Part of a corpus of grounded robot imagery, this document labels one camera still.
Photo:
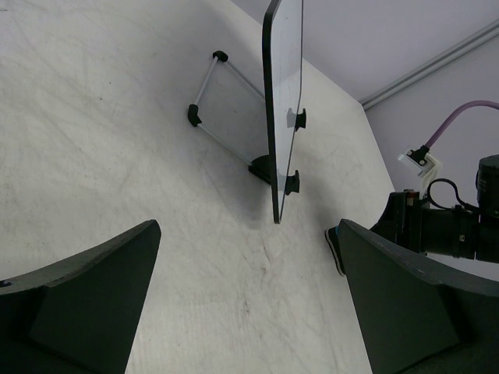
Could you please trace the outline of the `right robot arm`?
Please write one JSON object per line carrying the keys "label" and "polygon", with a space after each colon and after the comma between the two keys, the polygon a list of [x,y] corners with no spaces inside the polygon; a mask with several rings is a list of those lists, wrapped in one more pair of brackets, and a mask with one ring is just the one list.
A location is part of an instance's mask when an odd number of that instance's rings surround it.
{"label": "right robot arm", "polygon": [[[437,183],[453,188],[457,204],[434,200]],[[423,196],[413,190],[393,192],[371,231],[413,252],[498,262],[498,156],[480,160],[476,173],[477,206],[464,202],[457,185],[446,178],[429,184]]]}

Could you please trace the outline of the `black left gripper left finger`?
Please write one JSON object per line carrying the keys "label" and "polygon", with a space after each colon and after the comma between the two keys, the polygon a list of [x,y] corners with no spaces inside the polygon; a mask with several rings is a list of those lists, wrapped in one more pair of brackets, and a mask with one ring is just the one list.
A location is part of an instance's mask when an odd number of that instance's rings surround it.
{"label": "black left gripper left finger", "polygon": [[160,246],[157,221],[1,282],[3,373],[123,373]]}

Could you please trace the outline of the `blue whiteboard eraser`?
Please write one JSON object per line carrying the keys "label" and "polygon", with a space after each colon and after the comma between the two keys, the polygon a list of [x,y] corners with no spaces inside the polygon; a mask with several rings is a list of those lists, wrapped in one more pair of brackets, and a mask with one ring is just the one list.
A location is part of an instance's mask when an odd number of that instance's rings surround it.
{"label": "blue whiteboard eraser", "polygon": [[327,229],[325,231],[324,235],[325,235],[326,241],[330,247],[332,255],[334,257],[337,271],[342,277],[344,277],[345,276],[345,269],[344,269],[344,265],[342,262],[340,245],[338,242],[338,226],[336,226],[334,228]]}

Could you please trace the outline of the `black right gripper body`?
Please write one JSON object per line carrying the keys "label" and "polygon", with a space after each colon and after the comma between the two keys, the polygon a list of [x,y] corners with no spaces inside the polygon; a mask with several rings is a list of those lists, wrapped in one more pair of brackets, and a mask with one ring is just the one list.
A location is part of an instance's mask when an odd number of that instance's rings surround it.
{"label": "black right gripper body", "polygon": [[406,190],[389,195],[387,206],[371,231],[413,252],[474,259],[478,215],[460,206],[432,209],[418,192]]}

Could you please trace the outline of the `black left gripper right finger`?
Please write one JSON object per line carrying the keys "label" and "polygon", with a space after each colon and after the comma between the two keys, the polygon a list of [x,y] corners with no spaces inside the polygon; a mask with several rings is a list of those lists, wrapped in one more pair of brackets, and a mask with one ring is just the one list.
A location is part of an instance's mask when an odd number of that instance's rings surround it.
{"label": "black left gripper right finger", "polygon": [[374,373],[496,373],[498,283],[349,220],[338,240]]}

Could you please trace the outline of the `white whiteboard black frame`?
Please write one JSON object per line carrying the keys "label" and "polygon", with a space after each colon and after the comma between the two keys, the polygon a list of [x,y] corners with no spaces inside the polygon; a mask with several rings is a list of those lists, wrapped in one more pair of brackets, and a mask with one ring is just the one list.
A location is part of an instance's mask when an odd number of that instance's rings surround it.
{"label": "white whiteboard black frame", "polygon": [[289,168],[303,81],[303,1],[272,1],[264,14],[262,59],[274,222],[285,197],[299,192]]}

